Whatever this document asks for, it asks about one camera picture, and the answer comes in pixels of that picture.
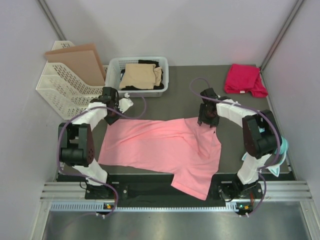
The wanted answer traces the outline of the pink t shirt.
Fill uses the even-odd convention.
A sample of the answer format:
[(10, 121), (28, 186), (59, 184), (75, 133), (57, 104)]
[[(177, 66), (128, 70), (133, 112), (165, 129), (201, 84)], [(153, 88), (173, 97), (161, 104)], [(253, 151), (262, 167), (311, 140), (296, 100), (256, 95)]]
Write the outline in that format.
[(216, 128), (198, 125), (195, 117), (120, 119), (107, 127), (98, 163), (173, 174), (172, 187), (204, 201), (221, 150)]

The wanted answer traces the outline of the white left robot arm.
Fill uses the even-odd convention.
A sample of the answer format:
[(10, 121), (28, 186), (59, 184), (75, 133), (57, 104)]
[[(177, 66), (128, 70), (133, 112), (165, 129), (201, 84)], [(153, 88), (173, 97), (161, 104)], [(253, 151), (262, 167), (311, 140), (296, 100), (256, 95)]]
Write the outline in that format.
[(87, 191), (93, 191), (105, 199), (116, 198), (118, 193), (108, 182), (108, 173), (95, 159), (92, 131), (101, 120), (113, 124), (121, 114), (118, 91), (103, 87), (101, 94), (89, 102), (87, 109), (58, 127), (58, 169), (66, 175), (83, 178)]

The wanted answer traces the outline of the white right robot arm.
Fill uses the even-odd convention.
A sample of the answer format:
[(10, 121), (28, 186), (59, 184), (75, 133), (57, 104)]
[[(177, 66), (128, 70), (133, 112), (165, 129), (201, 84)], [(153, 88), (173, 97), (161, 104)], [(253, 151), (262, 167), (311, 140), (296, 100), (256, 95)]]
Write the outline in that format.
[(272, 154), (280, 154), (282, 138), (270, 110), (258, 111), (228, 98), (219, 97), (212, 88), (200, 93), (198, 125), (216, 127), (220, 118), (225, 118), (242, 128), (245, 158), (234, 180), (234, 194), (245, 198), (256, 186), (259, 171)]

